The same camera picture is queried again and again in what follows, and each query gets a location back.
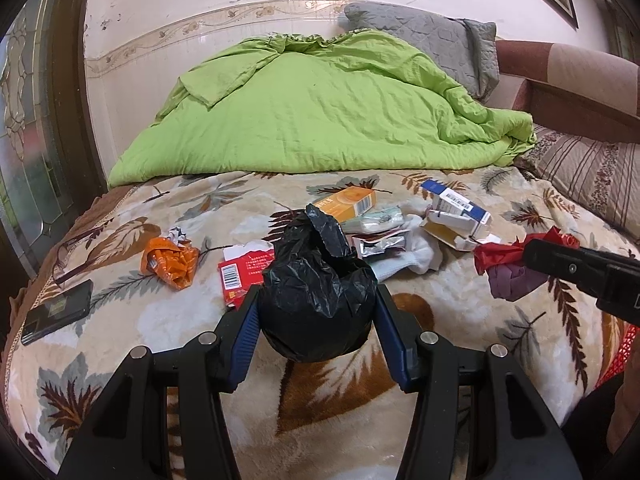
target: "quilted pillow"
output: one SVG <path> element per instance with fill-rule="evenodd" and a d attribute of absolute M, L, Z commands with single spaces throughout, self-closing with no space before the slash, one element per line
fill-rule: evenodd
<path fill-rule="evenodd" d="M 372 2 L 353 2 L 344 13 L 352 28 L 383 30 L 421 50 L 474 99 L 486 99 L 498 84 L 495 23 Z"/>
<path fill-rule="evenodd" d="M 640 242 L 640 144 L 600 142 L 534 126 L 538 143 L 514 165 Z"/>

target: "gray pillow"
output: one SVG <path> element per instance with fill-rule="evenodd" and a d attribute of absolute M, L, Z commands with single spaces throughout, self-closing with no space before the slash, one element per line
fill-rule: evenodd
<path fill-rule="evenodd" d="M 495 23 L 372 2 L 348 4 L 344 13 L 353 28 L 383 30 L 421 50 L 474 99 L 488 98 L 498 84 Z"/>

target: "purple cloth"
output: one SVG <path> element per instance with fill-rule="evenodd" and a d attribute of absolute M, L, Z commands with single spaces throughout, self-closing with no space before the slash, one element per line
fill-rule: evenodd
<path fill-rule="evenodd" d="M 486 270 L 494 298 L 517 301 L 546 283 L 548 274 L 517 264 L 499 264 Z"/>

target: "decorative tile border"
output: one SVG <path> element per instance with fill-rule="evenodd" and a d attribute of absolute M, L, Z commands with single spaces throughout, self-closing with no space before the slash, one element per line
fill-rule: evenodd
<path fill-rule="evenodd" d="M 158 48 L 197 38 L 225 28 L 274 20 L 337 21 L 344 6 L 355 0 L 270 0 L 212 10 L 157 28 L 121 45 L 98 59 L 85 59 L 87 78 L 103 76 L 111 70 Z"/>

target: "orange wrapper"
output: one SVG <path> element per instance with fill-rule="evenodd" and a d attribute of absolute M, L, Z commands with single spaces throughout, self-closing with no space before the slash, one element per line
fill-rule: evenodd
<path fill-rule="evenodd" d="M 140 262 L 140 272 L 154 272 L 158 278 L 176 290 L 183 290 L 193 283 L 200 251 L 191 247 L 191 241 L 180 236 L 152 238 L 146 244 Z"/>
<path fill-rule="evenodd" d="M 474 249 L 474 262 L 478 274 L 484 274 L 485 270 L 500 264 L 518 264 L 522 260 L 524 247 L 534 238 L 542 238 L 548 242 L 577 249 L 580 247 L 578 238 L 573 235 L 563 235 L 556 226 L 553 226 L 546 233 L 529 234 L 523 241 L 516 241 L 511 245 L 503 244 L 480 244 Z"/>

